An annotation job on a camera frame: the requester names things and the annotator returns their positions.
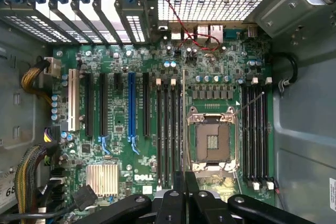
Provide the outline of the silver power supply unit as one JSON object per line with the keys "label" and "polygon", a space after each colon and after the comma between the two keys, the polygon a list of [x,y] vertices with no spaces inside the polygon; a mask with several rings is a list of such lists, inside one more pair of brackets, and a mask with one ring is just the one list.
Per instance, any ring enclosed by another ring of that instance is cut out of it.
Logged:
{"label": "silver power supply unit", "polygon": [[0,170],[0,214],[17,204],[15,196],[15,175],[17,166],[7,171]]}

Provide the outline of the metal socket cover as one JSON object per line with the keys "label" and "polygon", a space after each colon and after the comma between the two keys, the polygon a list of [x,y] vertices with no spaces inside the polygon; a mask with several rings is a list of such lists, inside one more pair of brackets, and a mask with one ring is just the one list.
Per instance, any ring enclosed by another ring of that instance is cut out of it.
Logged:
{"label": "metal socket cover", "polygon": [[226,175],[196,173],[200,189],[215,191],[220,195],[230,195],[236,192],[236,179]]}

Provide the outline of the white case label sticker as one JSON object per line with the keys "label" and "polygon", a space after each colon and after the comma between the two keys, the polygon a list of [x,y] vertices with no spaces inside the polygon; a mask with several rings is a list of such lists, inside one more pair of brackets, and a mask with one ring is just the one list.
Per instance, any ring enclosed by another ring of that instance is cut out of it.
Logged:
{"label": "white case label sticker", "polygon": [[336,179],[329,178],[330,208],[336,211]]}

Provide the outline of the blue expansion slot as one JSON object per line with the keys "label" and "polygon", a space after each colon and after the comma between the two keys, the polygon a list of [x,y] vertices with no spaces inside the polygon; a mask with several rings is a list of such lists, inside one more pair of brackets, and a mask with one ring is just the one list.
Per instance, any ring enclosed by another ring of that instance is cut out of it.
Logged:
{"label": "blue expansion slot", "polygon": [[134,143],[136,137],[136,75],[134,72],[128,73],[128,139]]}

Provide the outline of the green Dell motherboard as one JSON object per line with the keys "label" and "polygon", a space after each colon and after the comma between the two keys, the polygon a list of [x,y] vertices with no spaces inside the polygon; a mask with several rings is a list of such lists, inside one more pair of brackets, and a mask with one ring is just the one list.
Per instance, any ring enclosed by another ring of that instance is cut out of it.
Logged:
{"label": "green Dell motherboard", "polygon": [[[195,106],[201,112],[226,111],[229,106],[236,111],[242,108],[242,85],[247,86],[248,102],[264,89],[265,80],[271,76],[271,67],[266,59],[270,49],[269,37],[255,26],[246,29],[225,29],[216,33],[216,41],[196,36],[196,42],[187,41],[180,31],[165,34],[149,45],[111,45],[65,47],[54,50],[61,60],[61,77],[53,82],[50,126],[45,137],[58,139],[60,154],[46,158],[52,173],[66,177],[61,188],[61,201],[86,184],[86,167],[93,164],[117,164],[119,167],[119,194],[98,197],[97,206],[115,203],[131,194],[141,193],[155,197],[157,190],[157,108],[156,79],[161,84],[162,109],[162,189],[172,189],[171,169],[171,79],[176,79],[176,158],[175,172],[179,172],[177,89],[181,85],[182,69],[185,69],[185,133],[186,171],[191,171],[188,161],[186,117]],[[68,130],[68,71],[79,71],[79,130]],[[113,74],[122,73],[123,92],[117,95],[113,88]],[[134,143],[128,139],[128,73],[136,75],[136,137]],[[143,135],[143,73],[149,73],[150,83],[150,136]],[[93,137],[86,136],[85,127],[85,74],[93,74]],[[99,76],[108,75],[107,135],[99,136]],[[164,187],[164,83],[169,89],[169,186]],[[269,175],[274,183],[274,157],[272,133],[272,84],[268,97],[269,130]],[[250,180],[250,106],[248,110],[248,180],[243,180],[242,117],[239,120],[239,168],[233,173],[204,172],[236,179],[236,192],[219,195],[226,201],[235,194],[245,194],[268,204],[275,203],[274,189],[268,190],[264,177],[259,178],[259,99],[255,102],[256,168],[259,190],[254,191]]]}

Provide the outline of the short black expansion slot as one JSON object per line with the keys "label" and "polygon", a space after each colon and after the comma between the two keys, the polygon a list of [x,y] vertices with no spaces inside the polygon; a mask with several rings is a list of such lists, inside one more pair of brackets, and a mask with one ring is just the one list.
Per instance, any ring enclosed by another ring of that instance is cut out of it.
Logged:
{"label": "short black expansion slot", "polygon": [[113,74],[113,88],[117,95],[121,95],[123,92],[123,80],[122,73],[116,72]]}

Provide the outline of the metal CPU socket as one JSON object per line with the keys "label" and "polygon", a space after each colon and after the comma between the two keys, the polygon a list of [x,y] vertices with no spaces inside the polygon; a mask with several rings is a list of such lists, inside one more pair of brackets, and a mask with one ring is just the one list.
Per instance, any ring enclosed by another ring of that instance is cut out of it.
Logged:
{"label": "metal CPU socket", "polygon": [[190,168],[195,173],[227,172],[239,168],[239,120],[234,107],[201,112],[195,106],[186,117]]}

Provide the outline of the thin metal locking lever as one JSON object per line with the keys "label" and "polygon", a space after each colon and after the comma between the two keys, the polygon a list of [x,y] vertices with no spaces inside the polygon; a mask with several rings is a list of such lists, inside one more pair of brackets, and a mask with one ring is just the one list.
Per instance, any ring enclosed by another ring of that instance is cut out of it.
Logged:
{"label": "thin metal locking lever", "polygon": [[233,116],[238,115],[240,112],[242,112],[243,110],[245,110],[246,108],[248,108],[251,104],[255,103],[259,98],[261,98],[263,95],[265,94],[264,91],[262,91],[259,95],[257,95],[254,99],[252,99],[251,101],[249,101],[246,105],[244,105],[241,109],[239,109],[238,111],[236,111]]}

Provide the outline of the white expansion slot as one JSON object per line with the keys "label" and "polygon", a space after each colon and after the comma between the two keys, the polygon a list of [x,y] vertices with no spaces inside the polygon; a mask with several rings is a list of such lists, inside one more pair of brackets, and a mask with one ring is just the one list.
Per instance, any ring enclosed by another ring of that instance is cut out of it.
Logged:
{"label": "white expansion slot", "polygon": [[79,71],[68,71],[68,130],[79,130]]}

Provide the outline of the silver finned heatsink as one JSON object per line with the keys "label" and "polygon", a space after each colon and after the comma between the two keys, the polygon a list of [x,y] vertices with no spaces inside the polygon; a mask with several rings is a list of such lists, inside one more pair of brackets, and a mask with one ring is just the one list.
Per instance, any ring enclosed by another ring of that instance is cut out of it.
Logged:
{"label": "silver finned heatsink", "polygon": [[93,164],[86,167],[86,185],[98,197],[119,194],[119,167],[117,164]]}

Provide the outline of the open metal PC case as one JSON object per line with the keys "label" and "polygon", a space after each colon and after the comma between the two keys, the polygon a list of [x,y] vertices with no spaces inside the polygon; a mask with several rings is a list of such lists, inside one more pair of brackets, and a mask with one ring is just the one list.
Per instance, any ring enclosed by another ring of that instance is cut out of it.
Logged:
{"label": "open metal PC case", "polygon": [[225,29],[255,26],[270,39],[275,203],[315,224],[336,224],[329,178],[336,179],[336,0],[0,0],[0,170],[17,166],[17,204],[0,224],[88,224],[104,207],[79,211],[66,177],[46,158],[60,142],[43,98],[21,87],[38,61],[65,47],[149,45],[180,31],[215,42]]}

